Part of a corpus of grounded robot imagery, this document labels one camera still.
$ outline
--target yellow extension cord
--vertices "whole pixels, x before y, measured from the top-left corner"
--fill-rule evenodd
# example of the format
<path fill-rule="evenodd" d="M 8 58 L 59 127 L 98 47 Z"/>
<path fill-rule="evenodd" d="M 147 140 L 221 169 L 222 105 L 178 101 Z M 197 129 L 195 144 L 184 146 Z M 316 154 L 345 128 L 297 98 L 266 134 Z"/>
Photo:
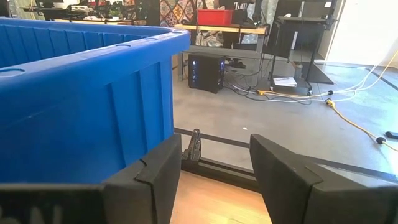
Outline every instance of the yellow extension cord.
<path fill-rule="evenodd" d="M 354 122 L 350 121 L 349 119 L 347 119 L 346 117 L 344 117 L 344 116 L 336 109 L 336 103 L 333 102 L 331 99 L 327 99 L 327 100 L 326 100 L 326 104 L 327 104 L 328 106 L 330 106 L 330 107 L 336 112 L 336 114 L 337 114 L 338 116 L 340 116 L 340 118 L 342 118 L 344 121 L 346 121 L 346 122 L 349 123 L 350 125 L 354 126 L 355 128 L 358 128 L 359 130 L 361 130 L 361 131 L 365 132 L 366 134 L 368 134 L 368 135 L 374 137 L 375 139 L 378 138 L 376 135 L 372 134 L 370 131 L 368 131 L 368 130 L 362 128 L 361 126 L 357 125 L 356 123 L 354 123 Z M 398 152 L 398 149 L 392 147 L 392 146 L 391 146 L 390 144 L 388 144 L 387 142 L 382 141 L 382 144 L 384 144 L 384 145 L 386 145 L 387 147 L 389 147 L 390 149 L 392 149 L 392 150 Z"/>

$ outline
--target power cord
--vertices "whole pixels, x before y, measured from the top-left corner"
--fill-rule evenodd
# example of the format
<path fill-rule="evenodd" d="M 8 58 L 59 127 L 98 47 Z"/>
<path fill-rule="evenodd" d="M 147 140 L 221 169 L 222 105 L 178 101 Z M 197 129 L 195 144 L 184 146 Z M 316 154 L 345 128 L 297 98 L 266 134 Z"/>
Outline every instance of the power cord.
<path fill-rule="evenodd" d="M 376 139 L 376 142 L 377 142 L 378 144 L 384 144 L 384 145 L 386 145 L 387 147 L 389 147 L 390 149 L 392 149 L 392 150 L 398 152 L 398 149 L 396 149 L 396 148 L 392 147 L 390 144 L 388 144 L 388 143 L 387 143 L 387 140 L 386 140 L 384 137 L 377 137 L 376 135 L 374 135 L 374 134 L 371 133 L 370 131 L 368 131 L 368 130 L 362 128 L 361 126 L 355 124 L 354 122 L 352 122 L 352 121 L 350 121 L 349 119 L 347 119 L 346 117 L 344 117 L 344 116 L 336 109 L 336 103 L 335 103 L 333 100 L 331 100 L 331 99 L 329 98 L 329 99 L 327 99 L 327 100 L 325 101 L 325 103 L 326 103 L 326 105 L 328 105 L 331 109 L 333 109 L 333 110 L 336 112 L 336 114 L 337 114 L 340 118 L 342 118 L 344 121 L 346 121 L 346 122 L 349 123 L 350 125 L 354 126 L 355 128 L 358 128 L 359 130 L 365 132 L 367 135 L 369 135 L 369 136 L 373 137 L 374 139 Z"/>

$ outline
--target black metal frame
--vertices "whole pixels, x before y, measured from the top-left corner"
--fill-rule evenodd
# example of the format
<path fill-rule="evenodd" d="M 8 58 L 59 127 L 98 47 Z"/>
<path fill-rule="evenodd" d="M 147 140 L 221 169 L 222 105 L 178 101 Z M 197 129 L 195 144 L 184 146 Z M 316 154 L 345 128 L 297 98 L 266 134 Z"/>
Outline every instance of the black metal frame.
<path fill-rule="evenodd" d="M 221 142 L 224 144 L 239 146 L 242 147 L 243 150 L 249 149 L 248 143 L 220 138 L 217 136 L 211 136 L 208 134 L 201 134 L 198 129 L 195 129 L 194 131 L 188 131 L 180 128 L 175 128 L 174 131 L 176 133 L 184 135 L 191 135 L 189 147 L 183 152 L 181 170 L 220 182 L 224 182 L 226 184 L 231 184 L 237 187 L 252 190 L 254 192 L 259 192 L 259 186 L 252 170 L 203 158 L 201 156 L 201 138 L 210 141 Z M 377 177 L 378 179 L 398 183 L 398 176 L 394 174 L 366 169 L 363 167 L 352 166 L 348 164 L 342 164 L 334 161 L 328 161 L 316 157 L 303 155 L 299 156 L 308 159 L 316 164 L 342 169 L 348 172 L 360 173 L 362 175 L 368 175 L 370 177 Z"/>

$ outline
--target concrete floor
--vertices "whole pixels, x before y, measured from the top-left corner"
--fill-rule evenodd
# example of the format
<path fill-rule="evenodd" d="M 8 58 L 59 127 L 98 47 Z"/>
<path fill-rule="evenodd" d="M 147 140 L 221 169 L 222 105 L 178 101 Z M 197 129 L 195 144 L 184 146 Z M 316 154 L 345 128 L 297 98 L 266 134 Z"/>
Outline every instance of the concrete floor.
<path fill-rule="evenodd" d="M 322 69 L 336 85 L 313 84 L 314 95 L 355 85 L 368 73 L 356 68 L 323 66 Z M 205 134 L 242 142 L 249 142 L 250 134 L 257 133 L 297 154 L 398 175 L 398 152 L 376 144 L 321 101 L 314 101 L 308 106 L 252 101 L 226 88 L 218 94 L 190 89 L 186 79 L 182 82 L 178 80 L 177 69 L 173 76 L 176 128 L 198 128 Z M 366 83 L 372 83 L 376 78 L 371 75 Z M 351 95 L 334 95 L 333 99 Z M 336 107 L 347 118 L 375 135 L 398 131 L 397 90 L 383 81 L 359 92 L 350 101 L 337 103 Z M 183 147 L 187 147 L 188 142 L 189 136 L 183 136 Z M 389 142 L 398 147 L 398 141 Z M 205 158 L 252 168 L 248 149 L 206 139 L 203 139 L 202 145 L 202 156 Z"/>

